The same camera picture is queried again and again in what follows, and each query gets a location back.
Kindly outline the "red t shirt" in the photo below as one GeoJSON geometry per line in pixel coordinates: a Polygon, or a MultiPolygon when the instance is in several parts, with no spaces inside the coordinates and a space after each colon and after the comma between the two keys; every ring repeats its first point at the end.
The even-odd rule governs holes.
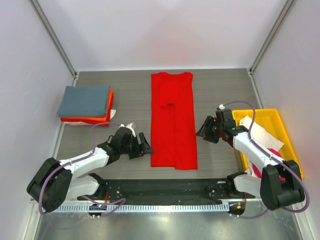
{"type": "Polygon", "coordinates": [[[152,167],[198,169],[193,74],[151,75],[152,167]]]}

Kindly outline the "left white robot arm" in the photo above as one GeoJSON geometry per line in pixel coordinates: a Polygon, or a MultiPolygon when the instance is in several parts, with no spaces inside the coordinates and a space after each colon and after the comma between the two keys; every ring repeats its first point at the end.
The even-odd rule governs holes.
{"type": "Polygon", "coordinates": [[[122,155],[136,159],[153,153],[144,133],[136,134],[134,124],[120,125],[107,141],[69,159],[44,161],[28,184],[27,193],[38,203],[41,214],[57,210],[66,200],[100,200],[108,192],[105,179],[93,170],[106,167],[122,155]]]}

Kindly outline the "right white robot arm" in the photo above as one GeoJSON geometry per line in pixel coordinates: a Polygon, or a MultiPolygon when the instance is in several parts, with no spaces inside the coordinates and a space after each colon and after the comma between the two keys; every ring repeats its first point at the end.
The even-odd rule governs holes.
{"type": "Polygon", "coordinates": [[[225,141],[244,154],[261,173],[261,177],[249,172],[228,175],[227,186],[231,193],[247,193],[261,198],[271,211],[301,202],[309,203],[300,167],[294,160],[285,161],[255,140],[250,129],[236,123],[231,109],[217,109],[215,114],[215,117],[205,119],[196,135],[215,144],[219,140],[225,141]]]}

